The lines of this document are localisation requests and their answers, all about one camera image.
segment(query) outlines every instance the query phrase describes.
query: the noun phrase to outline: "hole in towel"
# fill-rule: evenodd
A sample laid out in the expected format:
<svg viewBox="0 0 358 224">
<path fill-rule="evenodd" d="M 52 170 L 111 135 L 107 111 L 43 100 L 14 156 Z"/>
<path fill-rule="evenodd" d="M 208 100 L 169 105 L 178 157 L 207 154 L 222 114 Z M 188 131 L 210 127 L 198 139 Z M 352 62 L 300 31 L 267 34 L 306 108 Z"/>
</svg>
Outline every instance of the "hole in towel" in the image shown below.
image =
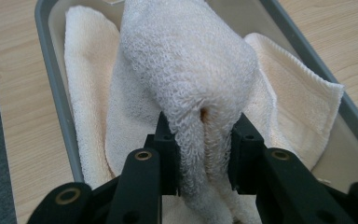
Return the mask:
<svg viewBox="0 0 358 224">
<path fill-rule="evenodd" d="M 136 223 L 140 218 L 138 211 L 130 211 L 123 216 L 124 223 Z"/>
<path fill-rule="evenodd" d="M 202 108 L 200 111 L 200 119 L 202 121 L 202 123 L 206 122 L 206 117 L 208 116 L 208 110 L 206 108 Z"/>
<path fill-rule="evenodd" d="M 336 218 L 333 216 L 333 214 L 326 212 L 324 210 L 319 210 L 316 212 L 316 216 L 325 223 L 335 223 Z"/>
</svg>

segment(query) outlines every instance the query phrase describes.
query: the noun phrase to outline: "table surface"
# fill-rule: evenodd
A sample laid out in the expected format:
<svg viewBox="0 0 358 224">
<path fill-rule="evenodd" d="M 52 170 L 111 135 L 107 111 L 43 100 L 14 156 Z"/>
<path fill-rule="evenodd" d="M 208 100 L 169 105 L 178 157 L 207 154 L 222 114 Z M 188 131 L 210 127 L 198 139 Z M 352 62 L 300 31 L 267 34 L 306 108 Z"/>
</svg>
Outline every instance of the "table surface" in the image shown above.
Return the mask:
<svg viewBox="0 0 358 224">
<path fill-rule="evenodd" d="M 281 0 L 358 106 L 358 1 Z M 19 223 L 73 180 L 34 22 L 36 0 L 0 0 L 0 108 Z"/>
</svg>

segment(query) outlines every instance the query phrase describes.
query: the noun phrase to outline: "rolled towel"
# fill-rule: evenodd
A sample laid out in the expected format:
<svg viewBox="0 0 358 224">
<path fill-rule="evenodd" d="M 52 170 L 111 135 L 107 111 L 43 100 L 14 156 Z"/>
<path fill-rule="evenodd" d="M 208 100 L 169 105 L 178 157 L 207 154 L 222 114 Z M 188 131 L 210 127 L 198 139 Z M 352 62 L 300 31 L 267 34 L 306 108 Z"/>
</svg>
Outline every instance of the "rolled towel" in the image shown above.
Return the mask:
<svg viewBox="0 0 358 224">
<path fill-rule="evenodd" d="M 227 165 L 230 132 L 258 72 L 253 49 L 200 0 L 128 0 L 120 34 L 117 68 L 134 71 L 133 78 L 150 91 L 175 134 L 186 205 L 208 223 L 246 221 Z M 115 70 L 114 76 L 118 73 L 123 72 Z M 138 107 L 139 115 L 130 119 L 141 121 L 136 118 L 142 117 L 141 104 L 126 103 Z M 117 126 L 109 118 L 108 125 Z"/>
</svg>

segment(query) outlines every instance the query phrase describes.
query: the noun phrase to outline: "folded towel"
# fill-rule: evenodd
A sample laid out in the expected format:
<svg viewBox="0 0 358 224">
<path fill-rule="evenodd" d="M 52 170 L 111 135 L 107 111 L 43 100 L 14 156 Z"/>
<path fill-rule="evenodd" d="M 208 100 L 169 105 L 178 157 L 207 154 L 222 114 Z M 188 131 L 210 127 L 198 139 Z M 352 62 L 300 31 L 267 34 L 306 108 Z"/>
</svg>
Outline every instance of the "folded towel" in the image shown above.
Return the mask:
<svg viewBox="0 0 358 224">
<path fill-rule="evenodd" d="M 199 31 L 191 31 L 194 24 L 199 26 L 197 27 Z M 102 30 L 116 29 L 114 24 L 109 22 L 101 22 L 100 25 L 105 26 Z M 90 35 L 98 41 L 99 45 L 106 48 L 117 43 L 115 42 L 116 35 L 112 35 L 115 36 L 112 39 L 101 38 L 104 31 L 95 36 L 96 33 L 85 32 L 89 28 L 83 27 L 83 31 L 77 30 L 75 33 Z M 69 29 L 72 28 L 67 25 L 67 33 L 70 32 Z M 208 146 L 213 143 L 208 136 L 216 134 L 213 133 L 214 130 L 218 130 L 216 127 L 224 127 L 225 130 L 221 131 L 221 135 L 217 137 L 218 146 L 215 149 L 220 152 L 228 150 L 229 139 L 223 136 L 238 119 L 237 114 L 243 111 L 261 132 L 267 146 L 290 149 L 311 169 L 327 143 L 343 92 L 342 86 L 328 83 L 317 77 L 299 60 L 262 35 L 252 34 L 246 36 L 244 40 L 240 39 L 200 0 L 128 0 L 121 32 L 124 36 L 122 38 L 125 39 L 120 43 L 117 52 L 108 96 L 109 108 L 106 121 L 105 153 L 112 171 L 115 175 L 119 175 L 127 155 L 132 150 L 143 146 L 146 135 L 155 131 L 158 114 L 162 109 L 170 115 L 170 127 L 176 133 L 176 140 L 187 141 L 184 143 L 185 148 L 191 148 L 194 142 L 201 148 L 201 150 L 196 150 L 197 153 L 188 152 L 187 154 L 182 149 L 182 156 L 193 162 L 191 158 L 202 161 L 205 159 L 205 155 L 202 154 L 206 154 L 206 160 L 216 161 L 215 166 L 206 168 L 198 166 L 188 174 L 190 178 L 203 175 L 202 182 L 196 182 L 195 185 L 206 186 L 207 192 L 200 194 L 208 195 L 206 199 L 209 201 L 191 204 L 190 207 L 193 209 L 189 209 L 182 198 L 164 196 L 163 222 L 203 223 L 206 219 L 212 223 L 227 223 L 231 222 L 234 216 L 242 222 L 259 223 L 255 197 L 235 196 L 230 192 L 229 184 L 224 176 L 216 177 L 211 174 L 211 172 L 218 175 L 226 173 L 227 156 L 215 157 L 217 153 L 213 154 L 208 151 L 213 148 Z M 75 39 L 78 36 L 66 36 L 65 51 L 67 51 L 66 42 L 72 41 L 71 38 Z M 146 39 L 152 42 L 142 43 Z M 72 102 L 73 96 L 84 94 L 84 90 L 92 90 L 90 92 L 94 93 L 104 90 L 103 83 L 96 84 L 98 86 L 84 84 L 86 76 L 100 74 L 103 78 L 98 81 L 101 81 L 108 80 L 112 74 L 109 69 L 112 68 L 115 55 L 98 57 L 98 60 L 93 63 L 85 63 L 96 55 L 107 55 L 105 49 L 93 48 L 95 44 L 89 40 L 77 45 L 77 47 L 88 45 L 89 49 L 75 52 L 72 56 L 66 57 L 65 52 L 68 79 L 70 79 L 69 71 L 71 70 L 68 69 L 68 62 L 72 60 L 71 57 L 74 57 L 72 67 L 90 67 L 74 70 L 73 74 L 83 80 L 83 83 L 80 83 L 81 80 L 78 81 L 80 84 L 73 82 L 75 84 L 71 85 L 69 82 L 70 90 L 71 86 L 73 89 L 80 89 L 80 91 L 71 91 Z M 257 64 L 253 65 L 255 59 L 258 60 L 258 67 Z M 159 73 L 152 74 L 151 71 L 159 71 Z M 165 75 L 172 77 L 172 80 L 158 79 Z M 75 102 L 83 101 L 78 108 L 89 111 L 85 118 L 76 118 L 73 105 L 78 139 L 82 134 L 90 135 L 90 138 L 97 139 L 92 141 L 98 146 L 101 145 L 98 139 L 105 138 L 102 128 L 105 124 L 101 121 L 103 119 L 92 119 L 92 121 L 87 119 L 103 114 L 103 109 L 97 105 L 92 106 L 90 102 L 98 97 L 102 97 L 104 100 L 101 102 L 105 102 L 104 94 L 105 97 L 108 95 L 102 93 L 95 97 L 92 95 L 91 97 L 77 97 L 78 100 Z M 170 102 L 167 94 L 173 98 L 179 98 L 178 101 Z M 223 117 L 220 111 L 228 112 L 227 116 Z M 227 123 L 221 125 L 211 120 Z M 83 122 L 88 124 L 80 128 Z M 188 124 L 189 129 L 193 131 L 186 133 L 181 128 L 177 128 Z M 90 132 L 90 127 L 98 127 L 96 129 L 99 131 Z M 185 134 L 194 132 L 198 138 L 189 135 L 181 136 L 178 134 L 180 132 Z M 80 153 L 83 158 L 83 172 L 86 171 L 89 174 L 90 171 L 95 172 L 93 173 L 95 176 L 89 176 L 86 182 L 92 186 L 98 186 L 111 174 L 106 167 L 101 150 L 97 150 L 97 155 L 92 151 L 95 148 L 93 144 L 87 145 L 85 147 L 87 149 L 81 150 Z M 84 142 L 79 141 L 79 147 L 80 145 L 84 145 Z M 226 192 L 222 193 L 225 191 L 222 190 L 222 186 L 216 186 L 211 179 L 205 180 L 205 176 L 223 179 L 224 185 L 222 186 L 226 187 L 229 196 L 225 194 Z M 197 197 L 202 199 L 202 196 L 190 197 L 186 199 L 187 203 L 199 202 Z"/>
<path fill-rule="evenodd" d="M 244 113 L 267 147 L 288 149 L 312 169 L 328 142 L 344 87 L 324 81 L 265 36 L 250 34 L 245 41 L 257 54 L 260 77 Z"/>
<path fill-rule="evenodd" d="M 71 7 L 66 13 L 64 59 L 86 183 L 112 179 L 104 153 L 108 91 L 119 32 L 101 12 Z"/>
</svg>

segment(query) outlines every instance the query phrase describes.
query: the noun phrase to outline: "plastic bin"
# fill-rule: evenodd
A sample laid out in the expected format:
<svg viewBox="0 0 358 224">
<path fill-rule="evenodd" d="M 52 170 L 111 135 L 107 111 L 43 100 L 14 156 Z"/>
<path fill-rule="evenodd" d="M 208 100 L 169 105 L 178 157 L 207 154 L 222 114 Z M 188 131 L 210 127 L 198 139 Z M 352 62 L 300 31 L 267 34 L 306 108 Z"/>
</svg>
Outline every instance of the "plastic bin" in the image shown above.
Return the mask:
<svg viewBox="0 0 358 224">
<path fill-rule="evenodd" d="M 253 32 L 266 35 L 292 52 L 322 78 L 337 82 L 276 0 L 207 2 L 239 35 Z M 69 7 L 77 5 L 101 11 L 119 29 L 124 2 L 109 4 L 103 0 L 38 0 L 35 8 L 36 26 L 68 158 L 75 181 L 83 181 L 63 59 L 65 12 Z M 316 177 L 330 181 L 331 187 L 341 191 L 347 191 L 352 182 L 358 181 L 358 109 L 347 94 L 342 99 L 326 151 L 312 172 Z"/>
</svg>

